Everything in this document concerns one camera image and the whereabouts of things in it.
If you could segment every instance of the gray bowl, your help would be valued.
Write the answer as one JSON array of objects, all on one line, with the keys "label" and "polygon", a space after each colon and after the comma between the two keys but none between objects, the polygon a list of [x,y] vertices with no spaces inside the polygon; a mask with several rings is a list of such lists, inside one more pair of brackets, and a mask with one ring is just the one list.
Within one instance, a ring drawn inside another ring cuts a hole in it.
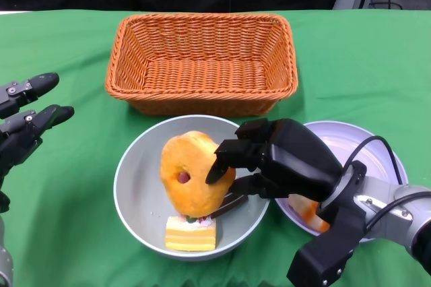
[{"label": "gray bowl", "polygon": [[[173,251],[165,247],[165,228],[173,208],[160,181],[160,155],[165,143],[175,135],[202,131],[216,143],[236,139],[238,125],[206,115],[187,115],[168,119],[142,133],[126,150],[117,167],[114,201],[127,230],[147,247],[170,257],[198,261],[218,257],[238,246],[259,224],[269,200],[250,196],[236,209],[217,218],[215,250],[203,252]],[[238,169],[237,176],[250,174]]]}]

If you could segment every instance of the food item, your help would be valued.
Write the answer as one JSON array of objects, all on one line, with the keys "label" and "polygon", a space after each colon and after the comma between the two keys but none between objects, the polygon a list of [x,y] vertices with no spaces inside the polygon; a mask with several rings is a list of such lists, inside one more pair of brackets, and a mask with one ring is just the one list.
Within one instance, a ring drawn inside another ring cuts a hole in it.
[{"label": "food item", "polygon": [[162,150],[160,178],[175,209],[185,216],[202,218],[215,212],[235,179],[229,168],[215,184],[205,183],[216,161],[218,145],[198,131],[170,139]]},{"label": "food item", "polygon": [[289,195],[288,203],[301,216],[304,222],[315,230],[324,232],[329,229],[329,224],[316,215],[317,206],[319,205],[316,201],[312,201],[301,195],[291,194]]},{"label": "food item", "polygon": [[184,216],[170,216],[166,223],[166,248],[210,251],[216,248],[216,221],[207,217],[188,223]]},{"label": "food item", "polygon": [[228,193],[224,197],[223,203],[221,204],[221,206],[216,211],[211,213],[211,218],[217,218],[218,216],[221,216],[226,212],[233,210],[239,205],[242,205],[246,201],[248,201],[247,195],[237,195],[237,194]]}]

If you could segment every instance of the metal robot arm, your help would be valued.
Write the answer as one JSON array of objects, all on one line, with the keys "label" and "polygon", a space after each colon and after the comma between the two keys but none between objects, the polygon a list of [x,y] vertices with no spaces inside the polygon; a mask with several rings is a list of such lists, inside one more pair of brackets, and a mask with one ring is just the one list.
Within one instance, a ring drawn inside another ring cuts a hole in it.
[{"label": "metal robot arm", "polygon": [[431,191],[425,187],[390,185],[366,176],[366,166],[353,160],[344,167],[329,148],[304,125],[291,119],[259,119],[243,123],[238,139],[224,140],[207,183],[216,183],[228,167],[260,172],[235,180],[230,191],[262,198],[295,193],[319,202],[317,215],[331,228],[302,246],[287,277],[296,287],[329,286],[364,237],[386,238],[404,245],[431,274]]},{"label": "metal robot arm", "polygon": [[[48,106],[39,113],[34,110],[18,113],[20,107],[38,100],[58,83],[56,73],[46,73],[0,87],[0,119],[4,119],[0,125],[0,189],[10,169],[25,162],[42,144],[42,134],[73,116],[72,107],[59,105]],[[0,213],[7,212],[9,204],[10,199],[0,190]],[[4,247],[3,234],[4,223],[0,218],[0,286],[12,287],[13,263]]]}]

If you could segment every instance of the orange wicker basket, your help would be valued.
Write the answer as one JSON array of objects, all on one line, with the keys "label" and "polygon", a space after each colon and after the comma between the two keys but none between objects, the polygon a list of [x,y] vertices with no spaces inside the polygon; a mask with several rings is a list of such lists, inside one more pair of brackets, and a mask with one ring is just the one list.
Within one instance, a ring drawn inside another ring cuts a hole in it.
[{"label": "orange wicker basket", "polygon": [[275,14],[132,15],[105,87],[147,115],[262,115],[298,87],[292,31]]}]

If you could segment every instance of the green table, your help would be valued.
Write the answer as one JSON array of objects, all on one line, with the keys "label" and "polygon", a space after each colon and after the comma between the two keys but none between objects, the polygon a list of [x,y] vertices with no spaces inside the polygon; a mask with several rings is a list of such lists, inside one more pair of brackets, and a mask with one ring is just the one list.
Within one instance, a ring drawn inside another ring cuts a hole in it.
[{"label": "green table", "polygon": [[[431,186],[431,12],[278,13],[292,25],[300,87],[268,116],[343,121],[383,135],[410,182]],[[127,146],[163,119],[142,116],[104,91],[114,34],[129,14],[0,16],[0,84],[57,72],[60,84],[32,108],[55,103],[76,110],[45,133],[39,150],[5,180],[12,200],[3,216],[5,243],[15,285],[291,286],[289,264],[311,236],[273,202],[239,248],[203,263],[158,255],[121,224],[112,197],[115,169]],[[430,283],[403,247],[375,241],[358,247],[336,286]]]}]

